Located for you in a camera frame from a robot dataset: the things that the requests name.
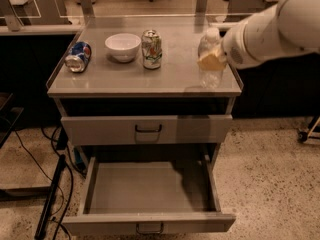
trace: caster wheel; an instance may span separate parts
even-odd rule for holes
[[[308,139],[308,134],[306,132],[299,132],[299,141],[305,142]]]

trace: can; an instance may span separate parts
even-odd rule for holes
[[[69,55],[65,58],[65,65],[75,73],[83,72],[91,57],[91,47],[86,42],[77,42],[69,50]]]
[[[141,37],[143,66],[157,69],[161,66],[161,36],[156,30],[146,30]]]

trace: plastic bottle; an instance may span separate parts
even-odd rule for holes
[[[200,39],[198,47],[198,56],[201,58],[213,49],[220,49],[221,37],[218,28],[211,27]],[[200,83],[204,88],[217,88],[221,82],[223,70],[203,70],[199,67]]]

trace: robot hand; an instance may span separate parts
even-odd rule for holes
[[[237,69],[281,57],[320,53],[320,2],[279,0],[229,29],[222,46],[229,64]]]

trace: bowl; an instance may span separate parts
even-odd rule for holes
[[[130,33],[121,33],[110,36],[105,41],[107,54],[119,62],[133,60],[140,48],[141,38]]]

